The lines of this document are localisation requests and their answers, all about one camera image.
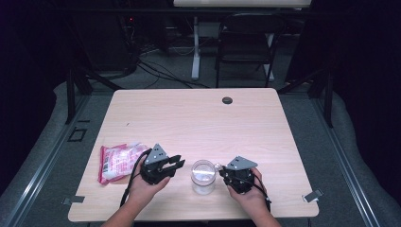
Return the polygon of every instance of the desk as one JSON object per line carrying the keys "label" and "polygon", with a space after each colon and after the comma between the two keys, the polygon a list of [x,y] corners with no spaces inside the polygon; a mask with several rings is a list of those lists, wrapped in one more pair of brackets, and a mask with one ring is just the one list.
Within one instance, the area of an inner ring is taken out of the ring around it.
{"label": "desk", "polygon": [[[223,104],[229,96],[232,104]],[[277,218],[315,217],[315,201],[282,105],[275,90],[166,89],[114,93],[73,203],[71,221],[104,221],[119,207],[125,183],[97,182],[100,147],[140,141],[159,143],[185,164],[137,220],[214,220],[249,218],[230,197],[221,177],[215,190],[198,195],[191,187],[191,166],[200,159],[227,165],[240,155],[258,163]]]}
{"label": "desk", "polygon": [[[174,0],[174,7],[181,8],[308,8],[311,0]],[[199,50],[198,17],[194,17],[194,61],[192,79],[199,79],[201,55]],[[264,65],[265,72],[269,65]]]}

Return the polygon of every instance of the clear plastic cup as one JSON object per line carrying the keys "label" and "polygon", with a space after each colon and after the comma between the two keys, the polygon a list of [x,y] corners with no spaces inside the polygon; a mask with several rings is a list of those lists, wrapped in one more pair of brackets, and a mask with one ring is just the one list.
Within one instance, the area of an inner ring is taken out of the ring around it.
{"label": "clear plastic cup", "polygon": [[199,160],[192,165],[192,188],[200,195],[210,194],[215,189],[215,165],[207,160]]}

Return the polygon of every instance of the black backdrop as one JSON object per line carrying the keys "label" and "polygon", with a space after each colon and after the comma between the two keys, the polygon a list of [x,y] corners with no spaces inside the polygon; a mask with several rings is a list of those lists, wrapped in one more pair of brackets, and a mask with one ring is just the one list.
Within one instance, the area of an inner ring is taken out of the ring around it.
{"label": "black backdrop", "polygon": [[334,90],[354,124],[359,152],[401,204],[401,9],[396,1],[315,0],[312,10],[354,11],[355,20],[307,21],[287,80],[329,61],[340,37]]}
{"label": "black backdrop", "polygon": [[29,0],[0,2],[0,193],[8,187],[46,125],[53,89],[82,54],[57,17]]}

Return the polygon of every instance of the red snack bag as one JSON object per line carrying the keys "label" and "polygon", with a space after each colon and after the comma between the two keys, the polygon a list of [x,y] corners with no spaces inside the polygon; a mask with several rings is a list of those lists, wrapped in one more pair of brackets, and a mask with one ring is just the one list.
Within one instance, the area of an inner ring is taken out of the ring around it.
{"label": "red snack bag", "polygon": [[101,184],[118,181],[132,173],[133,166],[141,154],[148,150],[146,145],[136,143],[100,149],[100,165],[97,181]]}

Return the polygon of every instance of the table leg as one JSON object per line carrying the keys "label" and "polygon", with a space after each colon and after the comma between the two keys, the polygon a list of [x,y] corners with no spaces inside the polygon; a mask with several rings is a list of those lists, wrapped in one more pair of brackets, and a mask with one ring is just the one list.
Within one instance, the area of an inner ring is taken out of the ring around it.
{"label": "table leg", "polygon": [[[269,46],[271,46],[271,42],[272,41],[273,41],[273,34],[269,34],[268,35],[268,44],[269,44]],[[266,74],[266,77],[267,77],[270,65],[269,64],[264,64],[263,68],[265,69],[265,74]],[[273,71],[271,71],[270,77],[269,77],[269,82],[273,82],[273,81],[274,81],[274,74],[273,74]]]}
{"label": "table leg", "polygon": [[200,77],[200,40],[199,40],[199,24],[198,17],[194,17],[194,62],[192,64],[192,79]]}

